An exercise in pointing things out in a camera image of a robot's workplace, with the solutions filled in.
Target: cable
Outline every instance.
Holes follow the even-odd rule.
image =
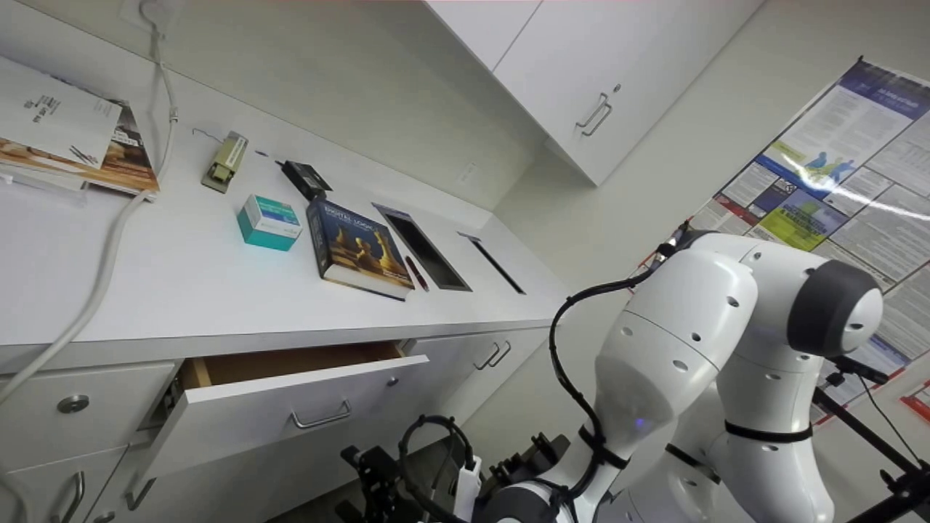
[[[146,5],[153,5],[153,0],[142,0],[140,4],[140,17],[148,22],[148,60],[153,65],[153,81],[158,83],[167,83],[167,97],[169,97],[169,137],[167,137],[167,147],[158,159],[158,174],[162,174],[167,163],[169,163],[169,155],[172,155],[172,139],[175,139],[175,126],[178,126],[178,97],[175,97],[175,83],[172,83],[172,76],[162,65],[162,28],[158,20],[151,20],[148,8]]]
[[[4,400],[10,400],[34,371],[40,371],[52,357],[62,354],[62,348],[68,348],[81,328],[94,320],[100,301],[104,299],[107,288],[110,288],[110,275],[114,275],[114,264],[116,264],[116,253],[120,253],[120,242],[121,242],[121,230],[129,224],[129,219],[142,206],[148,194],[137,194],[129,206],[121,206],[121,211],[116,214],[107,245],[104,245],[104,258],[101,267],[95,272],[94,291],[88,304],[81,309],[81,313],[63,328],[63,335],[46,345],[28,365],[23,365],[4,389],[0,389],[0,406]],[[10,493],[15,496],[15,502],[20,506],[20,523],[33,521],[28,502],[23,496],[23,487],[17,484],[17,480],[0,464],[0,484],[10,487]]]
[[[148,194],[137,194],[129,206],[121,206],[121,211],[116,214],[110,235],[107,235],[107,246],[104,246],[104,258],[101,267],[95,272],[95,284],[94,293],[84,304],[84,312],[71,322],[71,328],[50,345],[44,348],[27,368],[20,368],[4,389],[0,389],[0,405],[17,391],[40,365],[46,365],[68,342],[74,342],[81,328],[94,320],[100,301],[104,299],[107,288],[110,288],[110,275],[114,275],[114,264],[116,264],[116,251],[121,242],[121,230],[129,224],[129,219],[142,206]]]
[[[552,326],[549,326],[549,357],[552,357],[555,377],[559,377],[560,389],[568,389],[569,399],[588,413],[591,426],[592,426],[592,435],[595,435],[598,442],[604,442],[601,418],[598,418],[598,413],[591,406],[591,400],[581,394],[581,389],[569,380],[569,376],[568,376],[565,365],[560,365],[559,342],[555,342],[559,320],[560,320],[572,304],[578,304],[578,301],[584,301],[584,299],[592,299],[592,296],[601,296],[601,293],[616,293],[616,291],[636,288],[636,284],[646,281],[650,272],[653,272],[653,269],[646,269],[646,272],[630,275],[630,278],[621,278],[621,281],[607,281],[607,284],[592,284],[592,288],[578,291],[575,296],[569,296],[569,299],[555,312]],[[584,474],[581,474],[581,480],[578,480],[572,487],[568,487],[569,511],[575,511],[572,499],[581,496],[581,490],[592,482],[595,470],[598,470],[598,457],[592,454],[591,463],[588,463],[588,468],[584,468]]]
[[[879,406],[879,400],[874,400],[874,394],[871,394],[868,384],[867,384],[863,377],[860,377],[860,384],[863,384],[863,389],[867,389],[867,394],[868,394],[871,406],[879,409],[879,415],[893,426],[893,432],[902,439],[902,444],[908,447],[908,454],[921,464],[921,457],[911,447],[911,442],[902,435],[902,431],[893,423],[893,418]]]
[[[434,490],[440,487],[440,480],[441,480],[451,457],[453,457],[453,447],[451,447],[451,442],[444,442],[444,457],[441,457],[440,470],[434,474],[434,482],[430,482]]]
[[[403,480],[409,496],[414,496],[430,516],[435,516],[435,521],[441,521],[441,523],[463,523],[456,515],[451,515],[447,509],[441,509],[440,502],[434,502],[427,493],[421,493],[421,487],[418,487],[418,484],[414,482],[414,477],[409,477],[406,442],[409,442],[409,435],[414,435],[415,431],[421,431],[425,423],[440,423],[440,426],[444,426],[444,431],[463,444],[463,463],[464,463],[464,468],[475,468],[472,442],[467,442],[467,435],[460,431],[460,423],[456,423],[453,418],[418,415],[418,418],[406,426],[406,432],[403,432],[403,439],[402,439],[402,444],[399,444],[399,454],[402,454],[402,460],[399,460],[399,463],[402,463],[402,480]]]

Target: poster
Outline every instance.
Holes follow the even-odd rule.
[[[874,275],[887,293],[884,326],[848,357],[896,376],[930,354],[930,83],[857,60],[695,226],[709,214],[714,230],[784,242]],[[832,376],[825,362],[819,384],[838,405],[863,394],[855,376]]]

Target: blue object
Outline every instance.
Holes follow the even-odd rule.
[[[251,194],[251,200],[239,211],[239,230],[248,245],[290,251],[300,235],[300,220],[289,204]]]

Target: wall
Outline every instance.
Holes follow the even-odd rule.
[[[559,156],[540,155],[496,214],[568,278],[568,288],[627,275],[857,54],[930,78],[928,27],[928,0],[767,0],[601,188],[581,182]],[[560,332],[568,368],[588,389],[591,360],[616,304],[618,299],[584,304]],[[578,415],[540,352],[467,431],[476,447],[507,457],[536,431],[572,432],[575,423]]]
[[[121,0],[27,5],[146,54]],[[486,208],[540,145],[537,126],[418,0],[190,0],[167,65]]]

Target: drawer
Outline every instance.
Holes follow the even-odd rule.
[[[430,357],[406,354],[403,342],[190,360],[183,394],[153,435],[130,496],[140,499],[158,477],[360,418],[425,362]]]
[[[124,447],[175,362],[34,376],[0,406],[10,470]]]
[[[78,523],[91,515],[121,450],[63,460],[11,474],[33,509],[33,523]],[[0,521],[20,523],[17,502],[0,487]]]

